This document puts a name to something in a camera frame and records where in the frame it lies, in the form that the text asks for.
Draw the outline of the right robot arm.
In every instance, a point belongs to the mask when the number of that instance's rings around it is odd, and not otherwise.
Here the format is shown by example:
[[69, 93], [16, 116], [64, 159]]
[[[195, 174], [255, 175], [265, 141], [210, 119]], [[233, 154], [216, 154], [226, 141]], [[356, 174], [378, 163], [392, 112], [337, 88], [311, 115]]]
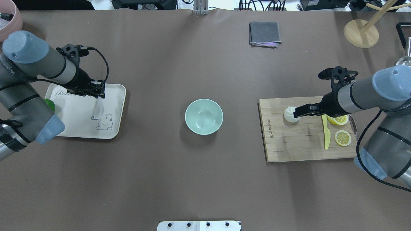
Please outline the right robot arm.
[[323, 70], [318, 77], [330, 80], [332, 91], [319, 103], [296, 108], [294, 117], [339, 117], [378, 108], [377, 114], [386, 116], [362, 147], [365, 133], [361, 133], [354, 162], [374, 180], [409, 192], [411, 68], [395, 65], [361, 80], [355, 80], [357, 75], [357, 71], [340, 66]]

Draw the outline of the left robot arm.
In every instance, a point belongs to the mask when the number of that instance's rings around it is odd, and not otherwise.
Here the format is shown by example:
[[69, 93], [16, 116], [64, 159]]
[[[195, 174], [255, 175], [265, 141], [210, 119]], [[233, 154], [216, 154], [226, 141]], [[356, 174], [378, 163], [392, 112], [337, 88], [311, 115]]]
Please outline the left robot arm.
[[44, 81], [78, 96], [105, 98], [107, 77], [94, 80], [80, 67], [80, 58], [96, 48], [67, 44], [51, 48], [28, 31], [11, 33], [1, 53], [0, 101], [11, 117], [1, 120], [1, 160], [36, 141], [44, 144], [65, 129], [64, 123], [32, 87]]

